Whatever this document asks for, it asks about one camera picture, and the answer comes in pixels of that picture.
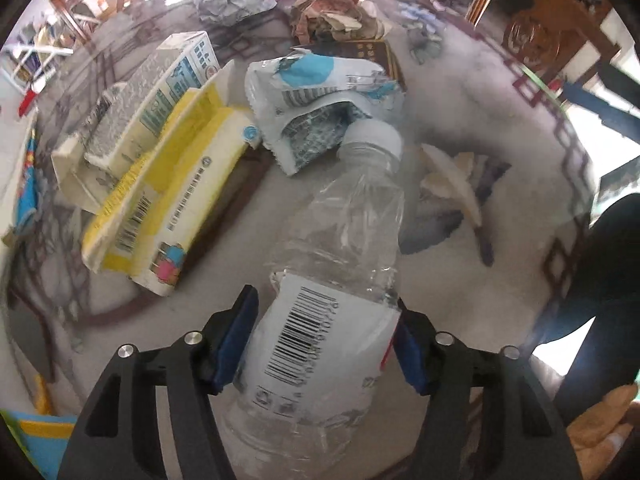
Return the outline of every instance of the white bottle cap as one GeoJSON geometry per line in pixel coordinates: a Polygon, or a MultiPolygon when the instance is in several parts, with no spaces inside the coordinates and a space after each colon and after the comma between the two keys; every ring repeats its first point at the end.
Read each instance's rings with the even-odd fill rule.
{"type": "Polygon", "coordinates": [[[361,119],[349,125],[342,145],[366,142],[389,152],[397,160],[402,159],[402,137],[391,124],[377,119],[361,119]]]}

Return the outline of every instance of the bottle neck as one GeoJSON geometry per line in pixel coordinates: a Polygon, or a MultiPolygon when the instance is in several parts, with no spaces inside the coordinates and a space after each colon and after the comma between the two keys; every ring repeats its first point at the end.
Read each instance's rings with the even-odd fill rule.
{"type": "Polygon", "coordinates": [[[338,150],[338,157],[345,163],[380,168],[386,173],[398,171],[400,162],[389,152],[366,142],[352,142],[338,150]]]}

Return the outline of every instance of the metal screw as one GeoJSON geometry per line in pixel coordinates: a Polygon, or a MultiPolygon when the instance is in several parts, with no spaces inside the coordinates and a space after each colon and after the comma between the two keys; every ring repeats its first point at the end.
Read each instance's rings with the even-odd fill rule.
{"type": "Polygon", "coordinates": [[[507,359],[513,359],[514,361],[520,357],[520,350],[515,346],[505,346],[502,349],[502,353],[507,359]]]}
{"type": "Polygon", "coordinates": [[[438,332],[436,334],[436,343],[442,346],[451,346],[453,345],[453,336],[449,332],[438,332]]]}
{"type": "Polygon", "coordinates": [[[122,345],[118,348],[118,355],[120,357],[129,357],[133,354],[133,346],[132,345],[122,345]]]}
{"type": "Polygon", "coordinates": [[[200,341],[202,341],[202,334],[200,332],[189,332],[184,336],[184,342],[187,343],[187,345],[197,345],[200,341]]]}

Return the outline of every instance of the table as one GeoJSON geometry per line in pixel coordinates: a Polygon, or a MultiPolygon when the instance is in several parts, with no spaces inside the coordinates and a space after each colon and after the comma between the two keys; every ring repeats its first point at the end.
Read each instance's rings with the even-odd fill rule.
{"type": "MultiPolygon", "coordinates": [[[[391,13],[394,0],[375,0],[391,13]]],[[[532,345],[541,320],[553,313],[570,282],[589,222],[594,181],[590,161],[562,111],[493,41],[448,11],[443,53],[417,65],[406,33],[388,36],[408,88],[406,139],[399,179],[405,219],[415,221],[424,176],[417,145],[450,154],[475,152],[510,164],[482,207],[495,252],[493,267],[478,257],[471,227],[462,222],[449,238],[398,259],[399,293],[407,306],[468,346],[497,351],[532,345]]],[[[43,190],[41,216],[26,242],[14,282],[47,313],[66,380],[52,392],[62,412],[77,412],[102,368],[124,343],[140,349],[170,344],[199,329],[210,314],[229,308],[245,283],[256,286],[264,311],[274,298],[263,262],[286,219],[327,179],[329,153],[296,176],[272,165],[256,193],[173,295],[158,300],[117,274],[91,275],[79,240],[88,214],[56,192],[49,154],[95,103],[100,92],[126,80],[173,32],[207,30],[221,64],[285,55],[292,45],[286,14],[277,7],[231,28],[206,28],[189,0],[143,2],[98,29],[87,47],[61,67],[38,99],[41,140],[36,154],[43,190]],[[273,211],[271,203],[280,208],[273,211]]],[[[231,396],[212,400],[214,412],[231,396]]],[[[163,445],[170,442],[166,393],[158,394],[163,445]]],[[[370,478],[407,455],[420,429],[426,400],[402,379],[391,358],[372,409],[347,457],[323,478],[370,478]]],[[[164,446],[169,478],[179,478],[172,446],[164,446]]]]}

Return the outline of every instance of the plastic bottle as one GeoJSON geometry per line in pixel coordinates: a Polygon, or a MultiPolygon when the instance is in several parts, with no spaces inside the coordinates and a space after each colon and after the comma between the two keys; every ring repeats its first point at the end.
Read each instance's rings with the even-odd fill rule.
{"type": "Polygon", "coordinates": [[[369,409],[399,311],[402,139],[368,119],[345,133],[343,171],[274,251],[278,297],[251,336],[220,431],[239,479],[308,479],[341,458],[369,409]]]}

